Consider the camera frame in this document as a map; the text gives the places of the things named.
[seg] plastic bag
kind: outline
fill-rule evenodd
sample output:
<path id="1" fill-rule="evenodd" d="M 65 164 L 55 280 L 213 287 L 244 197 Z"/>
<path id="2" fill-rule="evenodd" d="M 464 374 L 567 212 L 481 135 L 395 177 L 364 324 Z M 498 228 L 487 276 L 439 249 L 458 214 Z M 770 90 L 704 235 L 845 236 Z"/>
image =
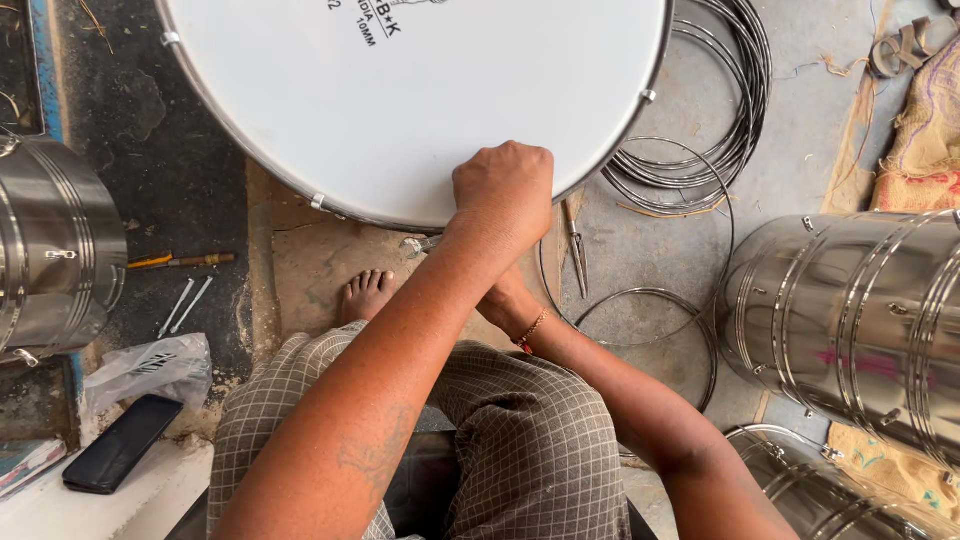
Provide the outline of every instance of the plastic bag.
<path id="1" fill-rule="evenodd" d="M 157 394 L 199 410 L 213 384 L 211 371 L 203 333 L 107 353 L 104 367 L 84 380 L 86 405 L 97 414 L 124 398 Z"/>

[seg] coiled wire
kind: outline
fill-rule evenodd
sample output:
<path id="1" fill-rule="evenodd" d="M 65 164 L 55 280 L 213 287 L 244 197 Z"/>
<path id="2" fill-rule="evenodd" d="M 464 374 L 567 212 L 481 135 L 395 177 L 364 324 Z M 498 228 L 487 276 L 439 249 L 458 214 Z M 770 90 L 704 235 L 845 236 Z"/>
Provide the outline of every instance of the coiled wire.
<path id="1" fill-rule="evenodd" d="M 693 325 L 697 325 L 704 335 L 704 339 L 707 341 L 710 358 L 710 376 L 707 390 L 697 407 L 698 410 L 703 413 L 707 409 L 710 398 L 713 396 L 713 390 L 716 387 L 717 368 L 719 364 L 719 348 L 717 346 L 716 331 L 705 317 L 716 302 L 723 281 L 730 271 L 735 247 L 736 222 L 733 216 L 730 188 L 744 167 L 747 166 L 747 163 L 756 150 L 770 100 L 773 62 L 770 54 L 770 42 L 767 39 L 763 23 L 756 9 L 748 0 L 723 0 L 723 2 L 720 0 L 688 1 L 704 7 L 718 16 L 727 24 L 732 32 L 739 57 L 735 56 L 727 45 L 717 39 L 717 37 L 706 28 L 688 20 L 678 19 L 676 17 L 674 19 L 673 32 L 675 34 L 690 37 L 706 46 L 716 54 L 720 61 L 726 65 L 732 73 L 741 93 L 736 118 L 730 130 L 727 131 L 727 134 L 703 153 L 698 153 L 689 146 L 666 137 L 639 136 L 628 138 L 627 142 L 641 140 L 666 142 L 683 148 L 692 154 L 693 157 L 679 161 L 648 160 L 621 148 L 616 152 L 611 162 L 603 168 L 602 174 L 604 178 L 630 202 L 654 217 L 676 217 L 709 211 L 716 209 L 726 200 L 727 207 L 730 211 L 730 249 L 727 252 L 727 260 L 724 264 L 723 271 L 720 273 L 717 284 L 713 289 L 713 294 L 703 308 L 697 309 L 696 306 L 680 295 L 666 289 L 658 287 L 627 289 L 612 294 L 594 304 L 574 323 L 560 310 L 560 307 L 553 297 L 553 293 L 550 291 L 550 285 L 547 282 L 546 272 L 543 267 L 542 242 L 540 243 L 540 276 L 543 279 L 543 286 L 546 288 L 550 303 L 557 314 L 581 333 L 583 333 L 583 331 L 580 330 L 580 325 L 582 325 L 596 309 L 607 302 L 624 296 L 648 295 L 660 297 L 673 302 L 689 313 L 691 318 L 685 324 L 667 335 L 650 341 L 623 344 L 611 343 L 595 338 L 592 339 L 602 345 L 635 347 L 659 343 Z M 635 192 L 625 181 L 652 189 L 680 190 L 683 200 L 668 202 L 651 199 Z M 683 194 L 684 189 L 700 188 L 714 183 L 716 183 L 716 188 L 707 195 L 687 199 Z"/>
<path id="2" fill-rule="evenodd" d="M 727 134 L 702 153 L 712 168 L 704 167 L 699 158 L 648 160 L 624 148 L 603 168 L 604 178 L 620 194 L 655 217 L 715 209 L 725 191 L 718 185 L 707 195 L 693 199 L 684 196 L 681 201 L 669 202 L 638 193 L 627 182 L 654 189 L 694 189 L 716 182 L 714 173 L 719 172 L 724 177 L 723 185 L 730 188 L 754 154 L 770 99 L 773 63 L 770 43 L 754 6 L 747 0 L 688 1 L 706 8 L 727 24 L 739 57 L 709 30 L 688 20 L 675 18 L 673 33 L 704 45 L 728 67 L 740 89 L 740 104 Z"/>

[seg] bracelet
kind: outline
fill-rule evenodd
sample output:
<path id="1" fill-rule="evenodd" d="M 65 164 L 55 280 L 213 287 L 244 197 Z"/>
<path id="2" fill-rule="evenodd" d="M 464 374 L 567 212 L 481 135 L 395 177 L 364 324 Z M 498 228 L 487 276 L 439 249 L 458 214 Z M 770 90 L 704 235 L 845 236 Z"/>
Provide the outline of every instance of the bracelet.
<path id="1" fill-rule="evenodd" d="M 520 349 L 523 349 L 524 353 L 528 355 L 532 355 L 534 353 L 534 350 L 531 349 L 529 345 L 527 345 L 527 340 L 530 339 L 530 336 L 533 335 L 535 331 L 537 331 L 537 328 L 540 327 L 540 323 L 542 323 L 543 320 L 546 319 L 546 316 L 549 314 L 550 314 L 550 310 L 545 307 L 543 311 L 540 312 L 540 317 L 537 317 L 537 322 L 534 323 L 534 326 L 530 327 L 530 330 L 528 330 L 523 335 L 523 337 L 514 341 L 514 345 L 517 345 Z"/>

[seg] hand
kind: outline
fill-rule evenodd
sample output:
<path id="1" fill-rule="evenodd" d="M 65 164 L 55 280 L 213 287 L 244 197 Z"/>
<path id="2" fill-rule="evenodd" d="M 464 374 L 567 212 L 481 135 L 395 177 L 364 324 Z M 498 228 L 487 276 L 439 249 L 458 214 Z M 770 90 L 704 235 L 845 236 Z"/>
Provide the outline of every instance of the hand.
<path id="1" fill-rule="evenodd" d="M 527 290 L 519 267 L 513 265 L 480 301 L 477 311 L 517 341 L 537 322 L 543 306 Z"/>
<path id="2" fill-rule="evenodd" d="M 519 257 L 550 230 L 553 154 L 513 141 L 484 148 L 453 171 L 453 195 L 458 211 L 448 231 Z"/>

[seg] burlap sack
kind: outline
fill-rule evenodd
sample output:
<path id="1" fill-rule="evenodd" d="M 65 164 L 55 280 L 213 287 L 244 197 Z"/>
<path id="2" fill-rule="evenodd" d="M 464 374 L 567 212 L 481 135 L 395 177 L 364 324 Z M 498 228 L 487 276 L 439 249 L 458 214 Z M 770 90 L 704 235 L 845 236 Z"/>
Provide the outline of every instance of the burlap sack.
<path id="1" fill-rule="evenodd" d="M 843 453 L 838 464 L 852 477 L 871 480 L 908 501 L 960 523 L 960 478 L 946 483 L 945 469 L 842 424 L 830 426 L 827 445 Z"/>
<path id="2" fill-rule="evenodd" d="M 960 37 L 917 72 L 896 127 L 873 208 L 960 208 Z"/>

